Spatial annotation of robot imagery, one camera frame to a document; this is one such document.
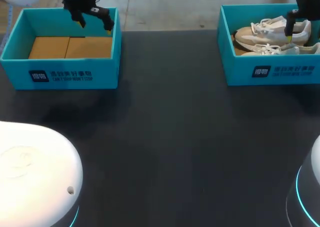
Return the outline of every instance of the glowing blue ring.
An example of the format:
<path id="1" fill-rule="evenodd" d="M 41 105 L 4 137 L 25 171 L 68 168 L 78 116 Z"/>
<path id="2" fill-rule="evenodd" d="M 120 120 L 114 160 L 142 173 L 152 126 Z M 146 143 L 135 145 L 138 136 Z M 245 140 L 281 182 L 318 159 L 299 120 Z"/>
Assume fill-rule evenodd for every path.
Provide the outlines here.
<path id="1" fill-rule="evenodd" d="M 72 226 L 74 225 L 74 223 L 76 222 L 76 218 L 77 218 L 77 216 L 78 216 L 78 213 L 79 213 L 79 206 L 78 206 L 78 209 L 77 209 L 77 211 L 76 211 L 76 213 L 75 213 L 75 217 L 74 217 L 74 219 L 73 219 L 73 221 L 72 221 L 72 223 L 70 224 L 69 227 L 72 227 Z"/>
<path id="2" fill-rule="evenodd" d="M 299 200 L 299 203 L 303 209 L 303 211 L 305 212 L 306 216 L 308 216 L 308 218 L 311 220 L 312 223 L 314 223 L 314 225 L 316 227 L 320 227 L 320 225 L 317 224 L 317 222 L 315 222 L 315 220 L 310 216 L 310 214 L 307 212 L 306 208 L 304 207 L 304 205 L 302 204 L 302 201 L 300 199 L 300 195 L 299 195 L 299 191 L 298 191 L 298 177 L 299 177 L 299 173 L 300 173 L 300 170 L 301 170 L 301 167 L 298 171 L 298 174 L 296 175 L 296 180 L 295 180 L 295 190 L 296 190 L 296 195 L 298 197 L 298 200 Z"/>

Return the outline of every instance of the sneaker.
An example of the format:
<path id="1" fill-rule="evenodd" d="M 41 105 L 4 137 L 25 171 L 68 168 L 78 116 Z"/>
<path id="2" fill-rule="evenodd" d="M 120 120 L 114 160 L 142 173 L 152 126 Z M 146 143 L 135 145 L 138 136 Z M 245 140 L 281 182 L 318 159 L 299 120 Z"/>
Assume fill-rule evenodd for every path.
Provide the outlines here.
<path id="1" fill-rule="evenodd" d="M 320 43 L 316 43 L 314 46 L 298 46 L 300 55 L 320 55 Z"/>
<path id="2" fill-rule="evenodd" d="M 260 23 L 251 23 L 251 27 L 243 27 L 235 33 L 235 41 L 244 48 L 254 51 L 255 45 L 284 46 L 289 44 L 285 35 L 287 20 L 283 16 L 263 19 Z M 297 22 L 293 28 L 291 43 L 303 46 L 311 34 L 311 22 Z"/>
<path id="3" fill-rule="evenodd" d="M 257 44 L 253 52 L 242 54 L 242 56 L 272 56 L 272 55 L 320 55 L 320 43 L 314 46 L 298 46 L 294 43 L 282 47 L 276 45 Z"/>
<path id="4" fill-rule="evenodd" d="M 244 53 L 241 56 L 273 56 L 273 55 L 299 55 L 300 49 L 293 43 L 282 47 L 278 45 L 256 44 L 254 51 Z"/>

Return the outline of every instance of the gray floor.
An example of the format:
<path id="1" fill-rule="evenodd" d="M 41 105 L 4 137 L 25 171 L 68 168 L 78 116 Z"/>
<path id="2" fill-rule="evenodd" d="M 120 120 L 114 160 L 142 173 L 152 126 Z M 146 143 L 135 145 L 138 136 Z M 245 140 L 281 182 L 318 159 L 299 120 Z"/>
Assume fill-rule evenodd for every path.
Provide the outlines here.
<path id="1" fill-rule="evenodd" d="M 216 29 L 220 5 L 295 3 L 296 0 L 100 0 L 118 7 L 126 31 Z"/>

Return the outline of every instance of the dark tabletop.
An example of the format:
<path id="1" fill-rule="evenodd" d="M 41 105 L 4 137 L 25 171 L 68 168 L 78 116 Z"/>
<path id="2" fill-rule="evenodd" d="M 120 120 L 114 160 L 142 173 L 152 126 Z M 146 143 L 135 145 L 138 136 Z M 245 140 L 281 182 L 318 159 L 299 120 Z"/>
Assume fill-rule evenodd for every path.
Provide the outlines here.
<path id="1" fill-rule="evenodd" d="M 77 227 L 286 227 L 320 88 L 228 87 L 216 31 L 124 32 L 117 90 L 14 91 L 0 118 L 77 148 Z"/>

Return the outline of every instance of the teal box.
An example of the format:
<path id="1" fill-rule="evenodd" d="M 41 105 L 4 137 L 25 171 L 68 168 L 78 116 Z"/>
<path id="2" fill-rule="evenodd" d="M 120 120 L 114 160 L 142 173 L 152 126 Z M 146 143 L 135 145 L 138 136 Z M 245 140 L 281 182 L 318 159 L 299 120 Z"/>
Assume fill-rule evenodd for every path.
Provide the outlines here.
<path id="1" fill-rule="evenodd" d="M 21 11 L 0 61 L 16 90 L 116 89 L 121 56 L 121 26 L 117 8 L 111 35 L 103 22 L 84 14 L 85 28 L 72 21 L 63 8 L 28 8 Z M 28 59 L 40 37 L 112 37 L 110 58 Z"/>
<path id="2" fill-rule="evenodd" d="M 294 9 L 297 9 L 296 4 L 221 6 L 217 42 L 229 86 L 320 83 L 318 54 L 236 56 L 231 39 L 236 30 L 262 19 L 286 17 L 287 12 Z M 317 42 L 319 22 L 313 22 L 311 27 L 311 37 Z"/>

